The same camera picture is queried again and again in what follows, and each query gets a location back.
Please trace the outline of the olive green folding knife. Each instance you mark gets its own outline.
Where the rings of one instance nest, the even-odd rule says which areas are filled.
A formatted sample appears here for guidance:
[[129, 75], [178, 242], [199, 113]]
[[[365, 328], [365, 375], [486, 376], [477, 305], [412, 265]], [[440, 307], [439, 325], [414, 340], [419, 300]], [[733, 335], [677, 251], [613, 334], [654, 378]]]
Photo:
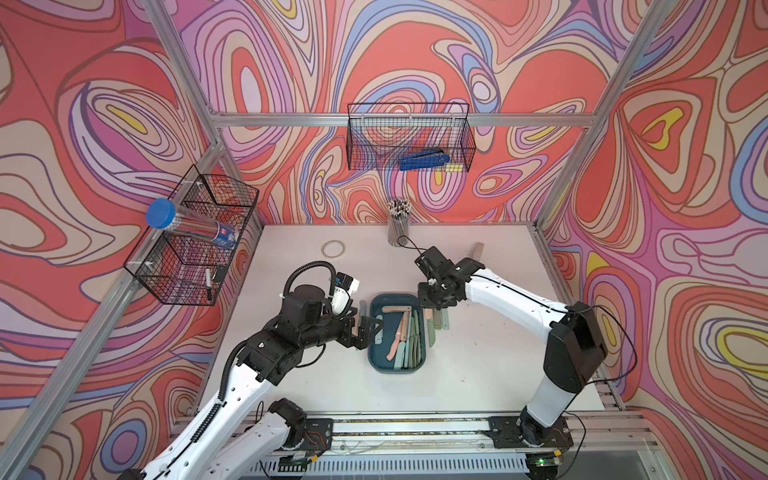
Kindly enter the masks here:
[[434, 327], [436, 330], [442, 330], [443, 329], [443, 318], [442, 318], [442, 312], [439, 309], [433, 310], [433, 322]]

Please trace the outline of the light green ceramic fruit knife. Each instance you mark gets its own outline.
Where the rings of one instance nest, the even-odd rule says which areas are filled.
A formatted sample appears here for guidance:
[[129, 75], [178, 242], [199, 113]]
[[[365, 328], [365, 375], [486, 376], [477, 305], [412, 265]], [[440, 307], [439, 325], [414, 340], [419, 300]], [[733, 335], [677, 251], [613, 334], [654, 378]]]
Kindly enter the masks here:
[[432, 348], [435, 344], [435, 326], [434, 326], [433, 310], [425, 308], [423, 310], [423, 314], [426, 322], [427, 344], [430, 348]]

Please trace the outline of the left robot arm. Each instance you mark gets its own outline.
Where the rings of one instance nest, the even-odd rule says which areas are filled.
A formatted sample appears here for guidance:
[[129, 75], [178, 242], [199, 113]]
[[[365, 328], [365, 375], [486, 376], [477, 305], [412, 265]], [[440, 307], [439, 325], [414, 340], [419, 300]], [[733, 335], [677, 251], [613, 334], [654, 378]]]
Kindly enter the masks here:
[[363, 350], [382, 324], [359, 316], [352, 305], [357, 279], [342, 275], [329, 291], [313, 285], [286, 285], [279, 313], [230, 352], [218, 392], [169, 447], [123, 479], [237, 479], [250, 466], [306, 438], [306, 413], [287, 399], [274, 402], [239, 437], [246, 416], [302, 362], [306, 349], [337, 342]]

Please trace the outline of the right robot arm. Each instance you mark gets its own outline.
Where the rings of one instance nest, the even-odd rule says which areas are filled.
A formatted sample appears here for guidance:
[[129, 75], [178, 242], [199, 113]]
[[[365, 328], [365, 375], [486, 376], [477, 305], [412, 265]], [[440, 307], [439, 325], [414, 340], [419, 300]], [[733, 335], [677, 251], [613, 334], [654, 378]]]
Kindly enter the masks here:
[[436, 247], [422, 250], [415, 265], [426, 278], [417, 289], [422, 307], [442, 310], [470, 301], [512, 320], [545, 345], [544, 377], [517, 420], [523, 443], [543, 445], [607, 357], [595, 308], [547, 299], [503, 279], [473, 258], [455, 263]]

